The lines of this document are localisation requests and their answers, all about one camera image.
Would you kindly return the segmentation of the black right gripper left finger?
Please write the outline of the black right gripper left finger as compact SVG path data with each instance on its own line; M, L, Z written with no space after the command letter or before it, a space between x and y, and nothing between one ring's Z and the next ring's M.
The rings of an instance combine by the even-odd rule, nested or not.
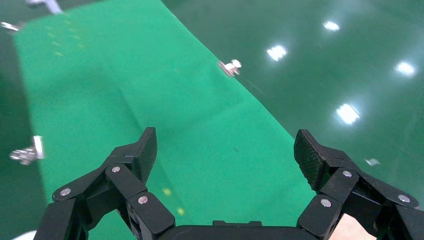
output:
M146 186L157 150L156 130L147 127L136 142L116 147L101 166L59 187L35 239L86 240L112 211L136 239L159 239L175 227L175 217Z

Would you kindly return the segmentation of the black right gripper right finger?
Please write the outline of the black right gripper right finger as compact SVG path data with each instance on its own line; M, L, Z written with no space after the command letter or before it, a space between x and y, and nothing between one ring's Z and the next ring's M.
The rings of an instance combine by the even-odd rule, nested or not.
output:
M316 193L297 220L299 228L327 240L348 215L378 240L423 239L424 213L412 195L365 173L344 151L321 145L307 129L297 132L293 152Z

